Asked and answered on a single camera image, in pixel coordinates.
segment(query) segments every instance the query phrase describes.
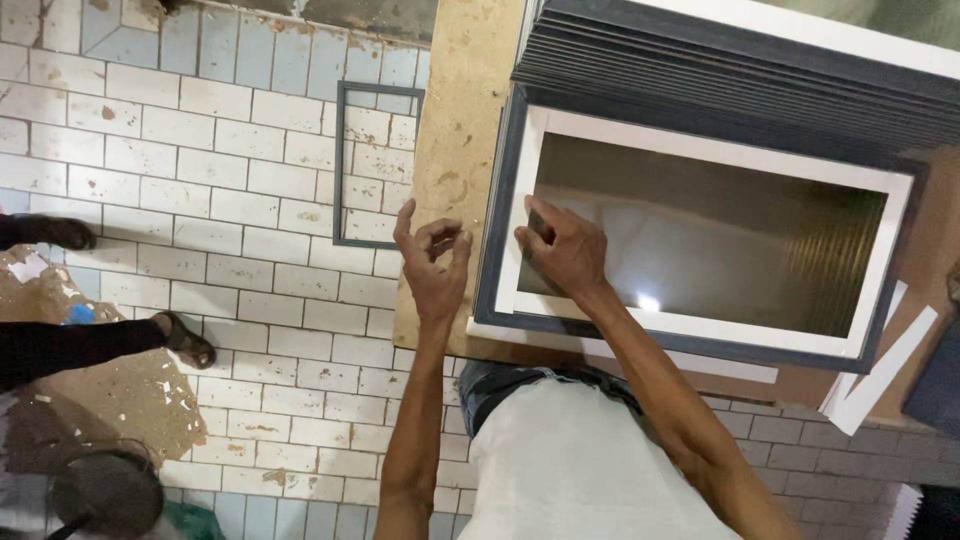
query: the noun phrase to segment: light blue tile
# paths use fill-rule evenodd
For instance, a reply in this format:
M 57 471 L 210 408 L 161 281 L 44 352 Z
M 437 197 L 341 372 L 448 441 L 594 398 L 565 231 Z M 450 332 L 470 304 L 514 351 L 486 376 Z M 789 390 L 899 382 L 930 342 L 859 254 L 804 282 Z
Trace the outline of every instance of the light blue tile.
M 337 505 L 310 503 L 306 509 L 306 540 L 333 540 L 337 524 Z
M 70 279 L 88 300 L 100 302 L 100 270 L 71 266 Z M 213 507 L 213 494 L 210 494 L 210 507 Z
M 383 51 L 383 66 L 380 68 L 380 83 L 387 86 L 411 87 L 417 73 L 417 49 L 386 45 Z M 409 114 L 412 99 L 404 96 L 379 94 L 376 107 L 386 112 Z
M 280 499 L 276 504 L 275 540 L 303 540 L 306 531 L 306 501 Z
M 306 94 L 310 68 L 310 32 L 306 25 L 293 25 L 276 34 L 274 86 L 276 92 Z
M 227 540 L 243 540 L 244 512 L 247 497 L 236 493 L 217 493 L 213 513 Z
M 30 211 L 30 193 L 0 188 L 0 213 L 26 213 Z
M 430 516 L 429 540 L 450 540 L 453 538 L 453 514 L 434 512 Z
M 238 85 L 270 89 L 270 73 L 274 66 L 274 36 L 270 20 L 261 21 L 251 13 L 240 15 L 240 43 L 237 45 Z
M 337 101 L 337 81 L 344 78 L 347 61 L 347 35 L 317 28 L 310 53 L 310 79 L 306 95 Z
M 100 44 L 86 51 L 86 55 L 156 69 L 158 45 L 159 36 L 156 32 L 121 26 Z
M 460 538 L 460 533 L 464 531 L 464 527 L 468 523 L 470 523 L 470 516 L 457 514 L 457 517 L 453 519 L 453 540 Z
M 337 511 L 337 540 L 364 540 L 367 507 L 340 504 Z
M 367 511 L 367 535 L 364 537 L 364 540 L 373 540 L 373 532 L 376 530 L 376 515 L 378 513 L 376 506 Z
M 120 0 L 84 2 L 80 50 L 86 52 L 120 26 Z
M 239 15 L 235 10 L 204 6 L 200 19 L 200 76 L 232 83 Z
M 247 497 L 247 519 L 244 520 L 244 540 L 274 540 L 276 499 Z
M 380 63 L 383 60 L 383 42 L 365 37 L 350 37 L 347 47 L 347 68 L 344 79 L 356 83 L 378 83 L 380 81 Z M 372 109 L 376 106 L 376 96 L 368 93 L 351 92 L 347 103 Z
M 160 30 L 160 69 L 196 75 L 199 31 L 200 6 L 197 4 L 183 4 L 167 17 Z

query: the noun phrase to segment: subway tile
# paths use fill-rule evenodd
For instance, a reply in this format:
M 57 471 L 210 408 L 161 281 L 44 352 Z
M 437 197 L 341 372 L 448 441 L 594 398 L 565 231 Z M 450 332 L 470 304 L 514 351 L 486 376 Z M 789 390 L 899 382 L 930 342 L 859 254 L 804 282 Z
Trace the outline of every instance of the subway tile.
M 297 386 L 355 394 L 359 377 L 358 366 L 301 358 L 297 369 Z
M 345 208 L 378 212 L 383 200 L 383 181 L 344 175 L 343 196 Z
M 360 368 L 358 393 L 379 398 L 400 399 L 410 374 L 405 371 L 390 371 L 370 367 Z
M 316 178 L 317 171 L 313 169 L 272 161 L 250 160 L 250 179 L 247 190 L 277 197 L 312 201 Z
M 332 336 L 325 331 L 271 326 L 268 352 L 272 355 L 330 360 L 331 340 Z
M 248 439 L 208 435 L 206 444 L 193 447 L 194 462 L 252 467 L 255 459 L 256 442 Z
M 353 174 L 389 182 L 411 184 L 413 182 L 413 172 L 413 152 L 356 143 L 353 150 Z
M 282 161 L 291 165 L 332 171 L 335 155 L 334 139 L 331 136 L 288 132 Z
M 29 149 L 27 123 L 12 118 L 0 118 L 0 152 L 22 156 Z
M 278 128 L 218 118 L 215 149 L 224 154 L 283 161 L 284 133 Z
M 806 422 L 804 432 L 800 436 L 800 444 L 818 448 L 833 448 L 846 450 L 850 438 L 833 424 Z
M 237 351 L 233 356 L 233 378 L 293 386 L 297 381 L 297 359 Z M 273 410 L 266 412 L 289 412 Z
M 107 135 L 108 169 L 174 178 L 177 174 L 177 147 L 134 138 Z
M 280 206 L 277 197 L 214 187 L 210 218 L 245 225 L 275 228 Z
M 203 282 L 206 254 L 150 244 L 137 250 L 136 273 L 153 278 Z
M 239 493 L 216 494 L 213 513 L 217 517 L 221 532 L 229 540 L 243 538 L 244 514 L 247 511 L 247 497 Z
M 336 300 L 339 285 L 339 272 L 319 268 L 308 268 L 306 266 L 295 266 L 292 264 L 278 263 L 276 265 L 274 292 L 278 294 L 289 294 L 318 300 Z M 312 308 L 310 305 L 311 301 L 308 300 L 303 325 L 307 328 L 314 328 L 312 324 L 308 323 L 308 321 L 312 320 L 312 316 L 310 315 Z
M 303 298 L 241 291 L 237 318 L 298 327 L 303 322 Z
M 344 479 L 324 475 L 309 475 L 306 473 L 287 473 L 283 496 L 290 499 L 307 499 L 308 501 L 330 501 L 338 503 L 344 494 Z M 307 514 L 307 526 L 310 527 L 311 515 Z
M 221 470 L 220 465 L 167 459 L 159 471 L 160 483 L 166 487 L 219 491 Z
M 394 114 L 390 120 L 389 145 L 412 152 L 417 147 L 417 118 Z
M 174 245 L 211 253 L 240 255 L 243 226 L 178 215 L 174 219 Z
M 30 50 L 31 85 L 102 96 L 106 76 L 107 67 L 103 61 L 42 49 Z
M 204 338 L 216 347 L 266 353 L 267 332 L 267 325 L 215 317 L 204 319 Z
M 293 360 L 293 371 L 287 373 L 286 359 L 284 363 L 285 382 L 293 385 L 296 380 L 297 359 Z M 263 389 L 263 411 L 293 414 L 295 416 L 309 416 L 312 418 L 324 417 L 324 392 L 308 390 L 306 388 L 287 388 L 267 384 Z
M 298 96 L 306 93 L 311 35 L 311 27 L 297 23 L 287 23 L 276 33 L 273 90 Z
M 283 199 L 280 203 L 277 226 L 286 231 L 331 236 L 333 235 L 333 207 Z
M 170 303 L 170 282 L 157 278 L 103 272 L 100 301 L 126 306 L 167 309 Z
M 337 81 L 344 77 L 347 36 L 343 31 L 315 28 L 310 55 L 307 95 L 326 101 L 337 100 Z
M 797 444 L 800 442 L 804 422 L 769 416 L 755 416 L 750 429 L 750 438 L 770 443 Z
M 393 339 L 394 313 L 389 309 L 371 307 L 370 317 L 367 319 L 367 336 Z
M 34 123 L 30 155 L 79 165 L 104 166 L 104 136 L 82 130 Z
M 182 77 L 180 110 L 247 122 L 250 120 L 252 92 L 251 88 L 243 86 Z
M 240 13 L 235 76 L 238 85 L 270 88 L 275 35 L 271 19 L 256 13 Z
M 319 420 L 294 416 L 290 442 L 327 448 L 347 448 L 350 440 L 350 422 Z
M 256 466 L 299 473 L 317 472 L 317 447 L 260 441 L 256 443 Z
M 214 119 L 180 110 L 143 108 L 143 138 L 178 146 L 213 150 Z
M 239 14 L 233 9 L 204 6 L 200 17 L 200 76 L 233 82 Z
M 367 309 L 337 302 L 307 300 L 303 327 L 363 335 L 367 329 Z
M 310 252 L 310 236 L 271 229 L 247 227 L 243 238 L 243 255 L 276 262 L 306 264 Z
M 67 126 L 110 135 L 140 137 L 143 106 L 129 101 L 70 92 Z
M 196 75 L 199 35 L 200 5 L 185 4 L 168 15 L 160 28 L 160 69 Z
M 276 501 L 273 497 L 247 497 L 244 540 L 274 540 Z
M 135 207 L 140 201 L 140 177 L 129 174 L 70 165 L 67 195 L 96 203 Z
M 394 345 L 385 339 L 337 334 L 333 338 L 333 361 L 389 369 L 394 361 Z
M 382 426 L 386 405 L 383 398 L 327 392 L 324 418 Z
M 211 317 L 233 318 L 237 314 L 237 289 L 173 282 L 170 309 Z
M 242 289 L 270 291 L 274 280 L 274 264 L 267 260 L 210 254 L 206 282 Z
M 107 97 L 176 109 L 180 75 L 108 62 Z
M 168 213 L 104 205 L 104 236 L 169 246 L 173 225 Z
M 0 154 L 0 187 L 66 195 L 66 165 L 47 160 Z
M 393 434 L 393 428 L 355 424 L 353 426 L 353 437 L 350 439 L 350 448 L 353 450 L 385 454 L 387 452 L 387 446 L 390 444 L 390 437 L 392 437 Z
M 0 81 L 0 95 L 6 95 L 0 100 L 2 116 L 58 126 L 66 124 L 67 93 L 63 90 Z
M 283 483 L 282 471 L 224 466 L 224 491 L 280 497 L 283 495 Z
M 767 466 L 771 469 L 812 473 L 817 468 L 818 457 L 820 457 L 820 449 L 775 444 L 770 452 Z
M 344 273 L 340 276 L 340 302 L 360 306 L 393 309 L 396 306 L 396 280 Z
M 260 394 L 263 384 L 246 382 L 243 380 L 215 379 L 200 377 L 200 387 L 197 389 L 197 405 L 217 406 L 230 409 L 260 410 Z M 245 436 L 243 430 L 233 428 L 233 416 L 238 414 L 232 410 L 228 417 L 227 433 L 231 437 L 253 439 Z
M 231 410 L 227 416 L 227 435 L 242 439 L 287 442 L 290 438 L 290 416 L 269 412 Z
M 247 185 L 247 161 L 246 158 L 226 154 L 180 148 L 177 180 L 244 189 Z

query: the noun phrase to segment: white cardboard strip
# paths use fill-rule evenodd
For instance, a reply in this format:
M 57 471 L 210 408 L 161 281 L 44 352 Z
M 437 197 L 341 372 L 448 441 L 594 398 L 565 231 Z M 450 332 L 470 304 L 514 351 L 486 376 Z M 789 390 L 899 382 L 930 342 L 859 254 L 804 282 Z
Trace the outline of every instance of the white cardboard strip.
M 837 407 L 830 417 L 830 421 L 837 428 L 847 435 L 853 435 L 936 320 L 936 310 L 930 306 L 925 307 L 910 328 L 906 329 L 890 350 L 876 363 L 873 372 L 864 377 L 847 399 Z
M 477 324 L 473 320 L 473 317 L 467 319 L 467 334 L 495 339 L 497 341 L 506 341 L 508 343 L 533 345 L 545 349 L 616 358 L 610 345 L 603 339 L 590 339 L 577 337 L 575 335 L 561 335 L 543 331 L 526 331 L 492 325 L 481 325 Z M 680 369 L 719 375 L 721 377 L 755 380 L 756 382 L 773 384 L 777 382 L 777 374 L 780 372 L 780 370 L 775 367 L 734 362 L 732 360 L 711 358 L 709 356 L 690 355 L 677 351 L 666 351 L 666 353 Z

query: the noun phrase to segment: sandal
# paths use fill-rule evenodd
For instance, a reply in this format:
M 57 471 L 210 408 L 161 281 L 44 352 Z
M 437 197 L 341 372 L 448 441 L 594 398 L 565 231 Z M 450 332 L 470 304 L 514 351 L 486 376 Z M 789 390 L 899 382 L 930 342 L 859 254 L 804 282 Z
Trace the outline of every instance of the sandal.
M 164 345 L 175 353 L 180 353 L 180 359 L 195 369 L 207 369 L 217 361 L 217 351 L 209 341 L 190 331 L 178 315 L 173 311 L 161 311 L 170 319 L 171 329 L 167 342 Z
M 16 213 L 12 217 L 21 244 L 46 242 L 74 251 L 90 250 L 97 245 L 97 236 L 79 219 L 38 213 Z

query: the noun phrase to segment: finger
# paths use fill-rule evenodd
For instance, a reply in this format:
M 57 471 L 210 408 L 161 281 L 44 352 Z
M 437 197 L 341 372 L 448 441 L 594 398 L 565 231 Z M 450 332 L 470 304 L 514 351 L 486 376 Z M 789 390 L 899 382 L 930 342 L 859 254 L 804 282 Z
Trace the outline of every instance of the finger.
M 457 234 L 453 242 L 453 260 L 450 262 L 450 272 L 458 280 L 467 280 L 467 263 L 470 261 L 470 247 L 473 245 L 473 233 L 463 231 Z
M 464 224 L 459 219 L 441 218 L 417 230 L 414 238 L 423 251 L 447 238 L 453 238 Z
M 529 227 L 517 227 L 514 231 L 514 237 L 519 242 L 523 253 L 531 259 L 538 258 L 550 249 L 543 238 L 540 238 L 540 235 L 534 233 Z

